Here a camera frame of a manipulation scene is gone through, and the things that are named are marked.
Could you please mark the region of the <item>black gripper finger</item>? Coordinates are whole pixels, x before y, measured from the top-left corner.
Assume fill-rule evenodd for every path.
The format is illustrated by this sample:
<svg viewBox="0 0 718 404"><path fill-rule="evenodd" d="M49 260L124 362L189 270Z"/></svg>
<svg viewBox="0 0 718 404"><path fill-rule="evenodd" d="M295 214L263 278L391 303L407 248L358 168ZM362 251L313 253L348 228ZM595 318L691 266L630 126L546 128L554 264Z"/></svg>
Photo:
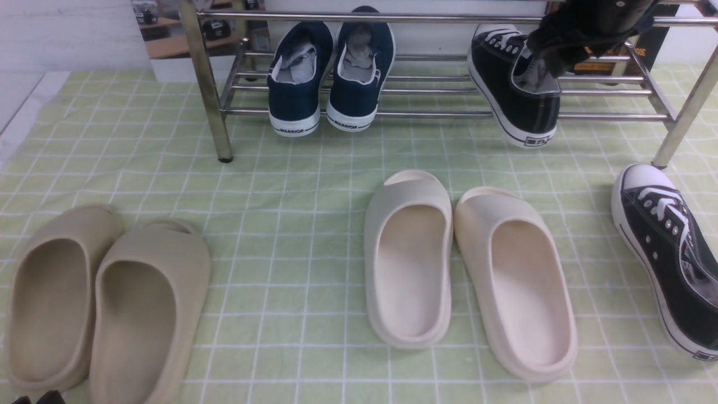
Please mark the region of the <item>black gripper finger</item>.
<svg viewBox="0 0 718 404"><path fill-rule="evenodd" d="M35 402L36 404L65 404L65 400L60 391L54 389L48 391Z"/></svg>

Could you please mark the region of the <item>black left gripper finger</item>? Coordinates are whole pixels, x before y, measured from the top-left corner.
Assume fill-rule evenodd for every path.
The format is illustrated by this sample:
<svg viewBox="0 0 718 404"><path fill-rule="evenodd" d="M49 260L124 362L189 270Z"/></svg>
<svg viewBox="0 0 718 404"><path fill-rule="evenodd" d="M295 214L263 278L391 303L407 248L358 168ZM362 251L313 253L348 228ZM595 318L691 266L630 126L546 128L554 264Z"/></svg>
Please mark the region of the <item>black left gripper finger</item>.
<svg viewBox="0 0 718 404"><path fill-rule="evenodd" d="M28 396L21 396L15 399L12 404L31 404L31 399Z"/></svg>

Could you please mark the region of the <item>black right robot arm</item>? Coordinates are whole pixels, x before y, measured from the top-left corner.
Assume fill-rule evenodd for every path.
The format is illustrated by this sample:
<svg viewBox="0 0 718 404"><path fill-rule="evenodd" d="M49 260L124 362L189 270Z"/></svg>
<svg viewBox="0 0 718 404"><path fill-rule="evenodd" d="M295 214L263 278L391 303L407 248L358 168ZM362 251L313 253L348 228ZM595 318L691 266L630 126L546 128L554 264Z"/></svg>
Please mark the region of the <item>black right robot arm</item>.
<svg viewBox="0 0 718 404"><path fill-rule="evenodd" d="M467 53L470 77L505 135L538 148L554 136L558 77L650 25L655 5L567 1L529 35L513 25L479 25ZM300 21L277 46L266 82L278 135L309 135L321 117L346 132L374 121L395 38L374 8L353 13L367 20L346 21L336 38L323 21ZM83 335L67 364L89 378L93 403L169 403L183 381L208 287L207 246L174 218L121 233L106 204L81 205L56 222L81 231L54 240L62 243L65 268L82 269L93 284L84 293ZM383 342L418 350L444 337L456 241L501 365L540 384L574 365L577 328L553 236L517 195L474 187L452 204L432 174L400 171L372 195L362 235L367 314Z"/></svg>

